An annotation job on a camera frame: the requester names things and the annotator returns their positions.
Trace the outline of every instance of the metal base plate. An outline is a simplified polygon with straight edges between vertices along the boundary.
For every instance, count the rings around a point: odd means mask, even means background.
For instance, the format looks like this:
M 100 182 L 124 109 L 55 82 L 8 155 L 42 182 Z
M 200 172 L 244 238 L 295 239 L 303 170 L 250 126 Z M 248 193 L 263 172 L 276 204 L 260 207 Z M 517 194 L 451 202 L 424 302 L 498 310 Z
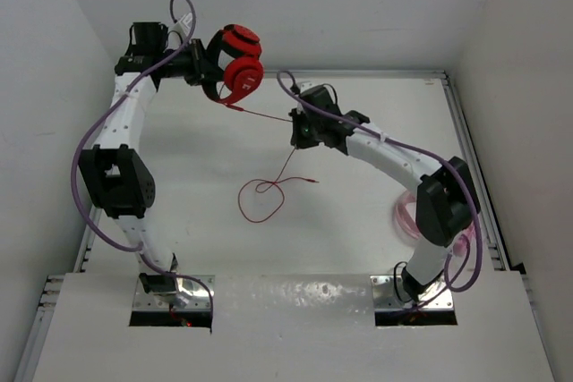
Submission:
M 402 302 L 394 290 L 393 275 L 370 276 L 372 285 L 372 298 L 374 300 L 374 313 L 376 326 L 436 326 L 456 325 L 454 301 L 450 290 L 444 291 L 435 300 L 429 302 L 419 310 L 409 309 L 413 303 Z M 396 287 L 400 297 L 407 294 L 402 288 L 402 278 L 396 279 Z M 443 279 L 436 281 L 420 296 L 420 301 L 427 301 L 446 287 Z
M 194 275 L 215 295 L 213 275 Z M 210 327 L 210 301 L 207 292 L 198 284 L 185 281 L 185 301 L 169 302 L 160 296 L 146 293 L 138 280 L 133 295 L 130 326 L 134 327 Z

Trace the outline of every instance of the pink cable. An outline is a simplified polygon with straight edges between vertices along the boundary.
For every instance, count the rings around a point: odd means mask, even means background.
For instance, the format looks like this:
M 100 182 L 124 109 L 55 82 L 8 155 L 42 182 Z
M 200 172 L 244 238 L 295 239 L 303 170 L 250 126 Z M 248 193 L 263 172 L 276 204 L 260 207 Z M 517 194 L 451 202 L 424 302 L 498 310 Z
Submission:
M 412 239 L 420 239 L 420 230 L 418 230 L 415 220 L 410 216 L 408 212 L 407 205 L 415 203 L 414 194 L 410 191 L 405 191 L 398 197 L 396 203 L 394 204 L 394 219 L 396 224 L 410 236 Z M 474 223 L 470 224 L 469 227 L 462 232 L 462 234 L 456 240 L 453 246 L 453 252 L 456 257 L 462 257 L 466 255 L 468 248 L 467 245 L 469 241 L 475 238 Z

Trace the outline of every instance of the red headphones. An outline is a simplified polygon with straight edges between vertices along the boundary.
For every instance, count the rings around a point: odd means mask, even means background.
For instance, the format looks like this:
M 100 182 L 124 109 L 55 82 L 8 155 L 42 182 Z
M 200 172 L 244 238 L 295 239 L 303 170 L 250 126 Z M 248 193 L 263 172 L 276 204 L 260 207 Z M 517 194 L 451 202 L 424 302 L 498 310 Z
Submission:
M 221 53 L 233 60 L 223 71 L 223 82 L 231 90 L 226 98 L 220 98 L 215 82 L 202 85 L 211 100 L 233 105 L 254 92 L 261 85 L 263 69 L 259 37 L 249 29 L 237 24 L 228 24 L 219 30 L 207 45 L 206 57 L 218 67 Z

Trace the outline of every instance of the white table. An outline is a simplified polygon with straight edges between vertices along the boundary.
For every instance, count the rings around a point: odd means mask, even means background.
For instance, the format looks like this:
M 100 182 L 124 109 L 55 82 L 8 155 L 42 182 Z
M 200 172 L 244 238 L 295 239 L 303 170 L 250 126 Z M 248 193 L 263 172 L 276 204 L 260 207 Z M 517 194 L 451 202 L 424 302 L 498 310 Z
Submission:
M 336 87 L 343 112 L 358 110 L 446 158 L 461 155 L 440 79 L 312 80 Z M 287 117 L 294 103 L 268 79 L 242 106 Z M 286 175 L 320 183 L 286 183 L 274 217 L 244 220 L 238 190 L 274 179 L 290 132 L 181 81 L 162 83 L 141 138 L 158 188 L 150 214 L 183 273 L 216 276 L 214 333 L 128 327 L 135 258 L 96 241 L 86 273 L 64 281 L 34 380 L 550 380 L 519 275 L 494 272 L 487 254 L 478 284 L 454 299 L 457 326 L 374 326 L 368 275 L 388 273 L 412 247 L 391 221 L 402 189 L 372 167 L 333 149 L 297 151 Z M 271 191 L 245 193 L 254 217 L 276 203 Z M 104 216 L 99 224 L 121 238 Z

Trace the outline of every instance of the metal frame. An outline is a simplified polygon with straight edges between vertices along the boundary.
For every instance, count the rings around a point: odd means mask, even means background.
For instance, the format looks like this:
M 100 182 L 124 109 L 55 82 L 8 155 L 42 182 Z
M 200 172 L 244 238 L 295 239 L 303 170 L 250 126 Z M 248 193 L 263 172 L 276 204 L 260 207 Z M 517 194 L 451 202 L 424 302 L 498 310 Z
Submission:
M 44 291 L 39 300 L 38 311 L 34 318 L 34 323 L 26 347 L 20 358 L 20 365 L 16 371 L 14 382 L 32 382 L 36 367 L 38 366 L 39 356 L 42 353 L 44 342 L 46 341 L 47 331 L 54 316 L 57 297 L 62 289 L 64 276 L 48 276 Z
M 487 192 L 482 169 L 475 154 L 474 143 L 467 128 L 466 117 L 464 116 L 459 96 L 447 76 L 441 80 L 441 84 L 446 93 L 446 100 L 448 101 L 449 111 L 456 128 L 459 146 L 462 148 L 462 156 L 469 165 L 470 172 L 475 181 L 475 191 L 482 205 L 480 219 L 482 221 L 482 228 L 486 232 L 485 237 L 488 240 L 488 249 L 492 257 L 493 266 L 496 270 L 510 270 L 507 250 L 503 245 L 500 230 L 495 221 L 492 202 Z
M 375 70 L 356 70 L 356 71 L 337 71 L 337 70 L 293 70 L 291 71 L 296 76 L 329 76 L 329 77 L 378 77 L 378 78 L 396 78 L 396 79 L 426 79 L 426 80 L 441 80 L 445 97 L 448 101 L 449 111 L 454 122 L 454 128 L 456 130 L 456 135 L 458 136 L 458 142 L 462 149 L 462 155 L 466 162 L 468 163 L 472 176 L 475 180 L 475 189 L 482 205 L 482 214 L 480 215 L 482 220 L 482 225 L 485 228 L 486 237 L 488 239 L 488 250 L 492 257 L 492 261 L 496 270 L 508 270 L 509 263 L 506 256 L 506 250 L 503 246 L 503 242 L 500 238 L 500 232 L 495 222 L 495 216 L 493 214 L 492 204 L 490 202 L 485 182 L 483 179 L 482 171 L 479 166 L 477 156 L 475 154 L 474 145 L 471 140 L 471 136 L 466 124 L 466 118 L 464 117 L 463 109 L 461 107 L 458 94 L 452 87 L 448 75 L 444 71 L 375 71 Z M 276 74 L 276 71 L 267 71 L 265 76 L 270 78 Z M 99 221 L 101 217 L 101 210 L 92 207 L 90 211 L 90 217 L 95 223 Z M 95 234 L 86 226 L 84 230 L 81 246 L 78 253 L 78 258 L 76 259 L 75 266 L 73 268 L 73 273 L 84 272 L 85 269 L 83 265 L 90 259 L 90 252 L 92 244 L 95 240 Z M 63 276 L 50 276 L 48 278 L 48 284 L 61 286 L 63 282 Z M 46 290 L 42 294 L 42 300 L 38 306 L 38 313 L 34 320 L 34 324 L 30 331 L 28 337 L 28 342 L 24 353 L 21 357 L 20 366 L 16 374 L 16 382 L 31 382 L 38 366 L 39 356 L 41 354 L 42 347 L 46 340 L 47 331 L 49 328 L 52 315 L 54 313 L 54 307 L 56 305 L 57 294 L 54 291 Z
M 529 278 L 527 277 L 527 275 L 522 274 L 521 280 L 523 282 L 524 288 L 526 289 L 527 298 L 529 299 L 529 306 L 531 307 L 531 311 L 534 314 L 535 325 L 537 327 L 537 332 L 539 333 L 539 337 L 541 338 L 541 344 L 543 345 L 543 349 L 545 350 L 545 356 L 547 357 L 547 362 L 549 362 L 549 368 L 552 371 L 553 378 L 555 380 L 557 380 L 557 377 L 555 374 L 555 362 L 552 360 L 552 356 L 549 354 L 549 348 L 547 345 L 547 340 L 545 339 L 545 336 L 543 335 L 541 322 L 539 320 L 539 310 L 537 308 L 537 301 L 535 300 L 535 295 L 534 295 L 533 289 L 531 287 L 531 284 L 529 282 Z

